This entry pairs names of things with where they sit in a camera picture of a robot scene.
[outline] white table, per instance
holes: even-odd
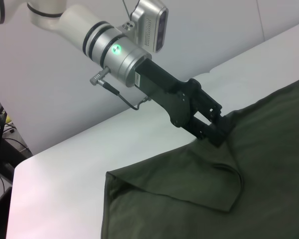
[[[223,114],[299,80],[299,25],[196,79]],[[100,238],[106,171],[192,140],[150,102],[26,160],[15,170],[7,239]]]

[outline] label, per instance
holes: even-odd
[[[137,87],[140,87],[141,84],[141,75],[137,72],[135,72],[135,85]]]

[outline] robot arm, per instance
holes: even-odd
[[[0,0],[0,24],[9,21],[24,2]],[[82,5],[66,9],[66,0],[31,0],[27,6],[33,24],[59,34],[103,68],[90,80],[93,85],[99,84],[119,96],[119,91],[103,80],[110,73],[160,104],[173,125],[197,138],[207,137],[216,146],[233,128],[226,117],[221,117],[221,105],[195,79],[181,82],[151,61],[149,52],[163,47],[167,24],[168,9],[160,0],[139,0],[130,20],[117,28]],[[195,118],[197,112],[212,124]]]

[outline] green fabric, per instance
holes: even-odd
[[[196,140],[106,174],[102,239],[299,239],[299,81]]]

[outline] black stripe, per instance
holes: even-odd
[[[107,46],[105,47],[105,49],[103,50],[102,56],[101,56],[101,60],[100,60],[100,66],[103,68],[104,67],[104,59],[106,54],[108,53],[109,49],[111,48],[111,46],[114,44],[114,42],[116,42],[117,40],[121,39],[122,37],[125,37],[124,34],[118,35],[116,37],[114,37],[109,44],[107,44]]]
[[[4,1],[0,0],[0,24],[4,23],[4,19],[5,19]]]
[[[28,8],[30,9],[31,12],[39,15],[39,16],[45,16],[45,17],[50,17],[50,18],[57,18],[60,17],[63,13],[57,13],[57,14],[49,14],[49,13],[44,13],[41,11],[38,11],[34,9],[33,7],[30,6],[30,4],[27,4]]]
[[[83,53],[86,55],[86,44],[88,43],[88,40],[90,38],[90,36],[92,35],[93,31],[98,28],[100,25],[103,24],[109,24],[107,21],[100,21],[98,23],[96,23],[94,26],[91,27],[91,29],[88,31],[88,33],[86,34],[84,41],[83,41]]]
[[[102,29],[100,29],[98,31],[98,33],[96,33],[96,35],[93,37],[93,39],[91,41],[91,44],[90,44],[90,47],[89,47],[89,57],[90,57],[91,60],[93,60],[92,59],[92,52],[93,52],[93,48],[94,48],[96,40],[100,37],[100,35],[102,35],[103,32],[105,32],[106,30],[111,29],[111,28],[114,28],[114,27],[111,26],[111,25],[105,26]]]

